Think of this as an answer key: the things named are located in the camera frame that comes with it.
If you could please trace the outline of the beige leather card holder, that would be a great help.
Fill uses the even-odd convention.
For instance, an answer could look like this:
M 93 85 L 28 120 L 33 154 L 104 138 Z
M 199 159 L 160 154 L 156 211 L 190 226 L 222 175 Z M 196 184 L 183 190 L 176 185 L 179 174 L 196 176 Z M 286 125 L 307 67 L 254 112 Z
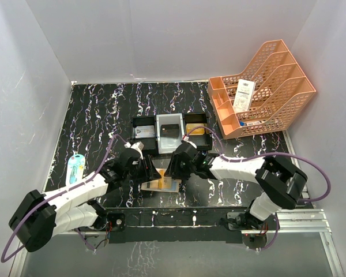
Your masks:
M 179 185 L 182 181 L 180 179 L 173 179 L 172 177 L 165 177 L 164 173 L 166 169 L 157 169 L 157 171 L 161 175 L 161 178 L 142 183 L 141 190 L 178 193 Z

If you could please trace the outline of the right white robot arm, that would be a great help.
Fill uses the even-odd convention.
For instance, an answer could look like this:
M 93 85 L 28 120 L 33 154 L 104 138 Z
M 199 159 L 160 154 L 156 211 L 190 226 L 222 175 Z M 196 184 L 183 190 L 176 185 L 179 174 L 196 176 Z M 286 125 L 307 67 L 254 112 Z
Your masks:
M 237 179 L 258 184 L 263 192 L 247 210 L 221 222 L 235 230 L 259 230 L 268 217 L 281 209 L 294 209 L 307 182 L 307 175 L 282 155 L 255 159 L 233 159 L 199 151 L 193 144 L 182 143 L 171 156 L 164 175 L 187 180 L 192 174 L 202 179 Z

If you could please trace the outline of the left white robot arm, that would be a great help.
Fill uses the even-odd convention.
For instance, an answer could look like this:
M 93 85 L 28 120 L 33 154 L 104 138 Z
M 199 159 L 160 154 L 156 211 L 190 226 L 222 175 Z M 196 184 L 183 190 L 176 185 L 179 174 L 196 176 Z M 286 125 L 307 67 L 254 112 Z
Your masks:
M 119 188 L 128 179 L 144 183 L 160 178 L 151 157 L 132 146 L 76 184 L 47 193 L 27 193 L 9 227 L 28 252 L 35 252 L 62 232 L 99 223 L 102 215 L 93 199 Z

